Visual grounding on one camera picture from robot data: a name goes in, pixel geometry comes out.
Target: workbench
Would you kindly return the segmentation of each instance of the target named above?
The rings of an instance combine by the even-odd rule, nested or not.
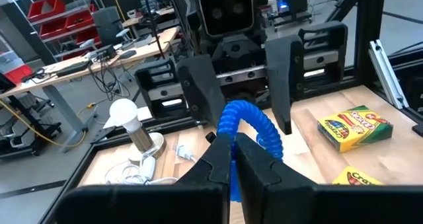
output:
[[[317,120],[356,106],[366,105],[394,125],[391,139],[360,147],[346,153],[336,151],[330,141],[317,130]],[[142,108],[141,120],[151,117]],[[264,111],[276,124],[271,109]],[[423,185],[419,171],[423,167],[423,138],[411,127],[416,123],[365,86],[316,96],[295,102],[291,109],[292,134],[282,135],[284,162],[307,178],[330,184],[347,166],[353,166],[385,184]],[[165,135],[167,147],[157,159],[153,179],[173,176],[180,178],[193,166],[192,161],[176,157],[174,145],[185,145],[199,159],[209,147],[205,135],[215,128],[198,126]],[[256,131],[241,122],[239,131],[255,139]],[[77,181],[77,186],[104,184],[104,175],[111,167],[128,159],[131,144],[100,149]],[[231,203],[230,223],[244,223],[242,207]]]
[[[159,34],[160,45],[164,52],[167,51],[169,47],[171,46],[171,41],[176,37],[177,32],[178,32],[178,28],[170,28]],[[122,50],[117,51],[118,55],[115,58],[109,60],[108,64],[111,67],[131,65],[134,62],[142,62],[142,60],[147,57],[160,54],[157,43],[152,43],[150,45],[146,45],[140,48],[130,48],[128,50],[135,50],[136,54],[128,59],[119,59],[119,55],[125,53],[126,51],[122,51]],[[34,79],[34,81],[29,80],[26,83],[21,83],[17,85],[15,88],[3,94],[0,94],[0,98],[13,96],[13,95],[24,93],[27,91],[33,91],[35,89],[42,89],[46,93],[47,97],[55,104],[56,108],[60,111],[62,116],[69,122],[69,124],[73,128],[73,133],[69,136],[69,138],[65,141],[64,144],[65,145],[75,144],[82,137],[83,128],[87,127],[87,124],[91,122],[95,114],[91,114],[91,116],[89,117],[89,119],[87,119],[86,122],[80,121],[76,113],[74,113],[73,109],[65,101],[64,97],[60,95],[59,91],[54,87],[54,85],[69,81],[70,79],[82,77],[85,75],[90,75],[91,72],[88,69],[86,69],[84,71],[79,71],[76,73],[72,73],[70,75],[58,77],[56,74],[54,74],[54,71],[59,71],[60,69],[66,68],[70,65],[73,65],[74,63],[78,63],[78,62],[86,61],[86,60],[87,60],[86,57],[79,56],[79,57],[67,59],[65,61],[57,62],[51,65],[47,65],[43,68],[45,69],[46,73],[53,73],[50,77],[40,79],[38,80],[37,83],[34,82],[34,81],[37,81],[37,79]],[[94,73],[100,71],[101,64],[99,62],[94,62],[91,65],[91,70]],[[62,151],[66,152],[68,149],[69,149],[68,147],[64,147]]]

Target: keyboard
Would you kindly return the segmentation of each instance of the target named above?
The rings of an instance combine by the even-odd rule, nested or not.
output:
[[[73,65],[70,65],[66,68],[63,68],[56,72],[56,75],[58,77],[63,77],[66,75],[71,75],[76,72],[84,71],[88,68],[88,66],[91,66],[93,63],[91,60],[89,61],[82,61],[78,63],[74,63]]]

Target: crayon box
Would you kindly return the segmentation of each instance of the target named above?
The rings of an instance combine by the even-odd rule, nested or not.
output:
[[[342,185],[382,185],[380,181],[370,177],[369,175],[359,171],[354,167],[346,167],[338,178],[336,178],[332,184]]]
[[[391,138],[393,125],[366,106],[327,116],[317,127],[340,152]]]

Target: plug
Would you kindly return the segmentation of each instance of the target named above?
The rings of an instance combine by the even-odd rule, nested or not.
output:
[[[140,167],[140,175],[145,179],[151,180],[153,178],[154,169],[156,166],[156,160],[152,156],[148,156],[142,161],[142,166]]]
[[[184,145],[175,145],[173,149],[176,151],[176,155],[187,159],[189,161],[196,162],[194,155]]]
[[[94,106],[96,106],[97,105],[97,103],[96,102],[92,102],[92,103],[90,103],[90,104],[88,104],[87,105],[87,108],[88,109],[91,109],[91,108],[93,108]]]

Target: computer monitor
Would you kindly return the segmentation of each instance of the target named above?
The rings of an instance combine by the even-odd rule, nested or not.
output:
[[[115,6],[93,12],[93,19],[103,46],[116,45],[123,41],[122,37],[116,37],[124,28]]]
[[[4,74],[0,73],[0,94],[15,88],[16,85],[10,81]]]

